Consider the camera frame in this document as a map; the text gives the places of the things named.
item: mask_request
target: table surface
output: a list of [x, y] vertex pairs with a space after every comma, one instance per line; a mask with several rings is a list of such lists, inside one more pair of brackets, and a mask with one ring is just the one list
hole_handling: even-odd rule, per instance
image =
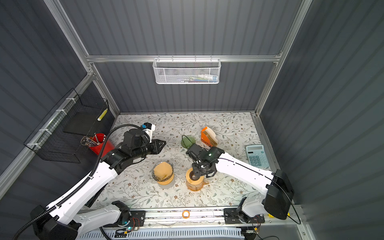
[[[100, 209], [120, 200], [130, 208], [161, 207], [212, 207], [237, 206], [243, 197], [260, 193], [246, 183], [230, 175], [217, 173], [209, 178], [209, 184], [198, 192], [191, 192], [185, 185], [185, 173], [192, 160], [180, 144], [181, 136], [192, 135], [196, 143], [207, 147], [200, 140], [201, 130], [208, 126], [215, 133], [219, 148], [235, 158], [248, 163], [245, 146], [260, 144], [250, 113], [195, 113], [195, 114], [133, 114], [119, 115], [115, 126], [131, 123], [156, 125], [153, 138], [165, 140], [167, 145], [159, 155], [148, 155], [142, 163], [128, 167], [110, 181], [91, 209]], [[129, 128], [117, 130], [110, 138], [117, 145]], [[162, 189], [151, 177], [153, 166], [160, 161], [174, 165], [175, 185]]]

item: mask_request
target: roll of orange tape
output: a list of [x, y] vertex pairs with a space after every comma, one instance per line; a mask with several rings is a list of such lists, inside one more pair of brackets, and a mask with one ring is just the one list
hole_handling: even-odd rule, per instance
[[189, 215], [190, 215], [190, 213], [189, 213], [189, 211], [188, 211], [188, 210], [185, 210], [185, 211], [182, 213], [182, 216], [183, 216], [183, 218], [184, 218], [184, 219], [187, 219], [187, 218], [189, 218]]

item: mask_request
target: light blue calculator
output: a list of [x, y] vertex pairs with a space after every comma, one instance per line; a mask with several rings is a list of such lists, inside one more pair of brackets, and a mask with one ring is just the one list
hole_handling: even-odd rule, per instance
[[249, 145], [245, 148], [249, 164], [254, 167], [269, 167], [263, 145]]

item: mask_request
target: white mesh basket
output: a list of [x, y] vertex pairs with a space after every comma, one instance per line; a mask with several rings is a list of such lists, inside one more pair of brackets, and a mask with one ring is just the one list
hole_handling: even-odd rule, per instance
[[217, 84], [221, 62], [217, 61], [159, 61], [153, 60], [158, 84]]

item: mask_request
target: orange box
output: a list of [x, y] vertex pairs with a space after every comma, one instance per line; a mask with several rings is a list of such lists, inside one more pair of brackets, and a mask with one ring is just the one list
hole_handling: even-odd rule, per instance
[[201, 130], [201, 141], [209, 147], [217, 147], [216, 134], [209, 127], [205, 127]]

